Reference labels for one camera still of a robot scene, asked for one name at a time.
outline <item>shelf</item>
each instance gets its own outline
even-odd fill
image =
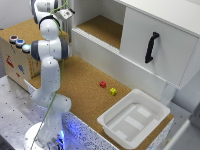
[[[81,30],[120,49],[123,26],[103,16],[97,16],[77,26]]]

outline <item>white countertop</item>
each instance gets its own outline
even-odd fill
[[[200,37],[200,5],[187,0],[115,1]]]

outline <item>small cube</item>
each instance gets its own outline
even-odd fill
[[[100,82],[100,86],[101,86],[102,88],[105,88],[105,87],[106,87],[106,82],[105,82],[105,81],[101,81],[101,82]]]
[[[111,95],[115,96],[116,93],[117,93],[117,90],[116,90],[116,89],[114,89],[114,88],[110,89],[110,94],[111,94]]]

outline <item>cabinet door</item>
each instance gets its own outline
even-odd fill
[[[153,60],[146,64],[153,32],[160,36],[154,40]],[[191,34],[127,8],[120,54],[179,86],[197,41]]]

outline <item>white plastic bin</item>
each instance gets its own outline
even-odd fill
[[[105,133],[126,149],[137,148],[170,113],[170,109],[135,89],[97,121]]]

